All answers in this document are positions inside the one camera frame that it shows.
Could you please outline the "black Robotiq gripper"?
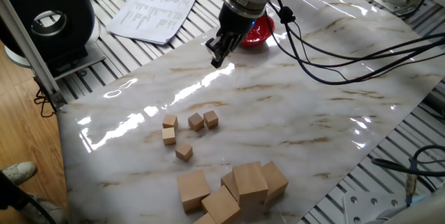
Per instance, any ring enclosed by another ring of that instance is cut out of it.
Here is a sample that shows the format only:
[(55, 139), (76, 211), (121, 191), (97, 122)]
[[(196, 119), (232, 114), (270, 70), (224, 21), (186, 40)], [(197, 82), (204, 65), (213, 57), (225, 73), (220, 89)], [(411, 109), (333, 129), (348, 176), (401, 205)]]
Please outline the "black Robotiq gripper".
[(226, 56), (237, 48), (251, 31), (256, 19), (241, 16), (225, 4), (218, 16), (220, 29), (216, 38), (209, 39), (205, 46), (210, 53), (211, 65), (220, 68)]

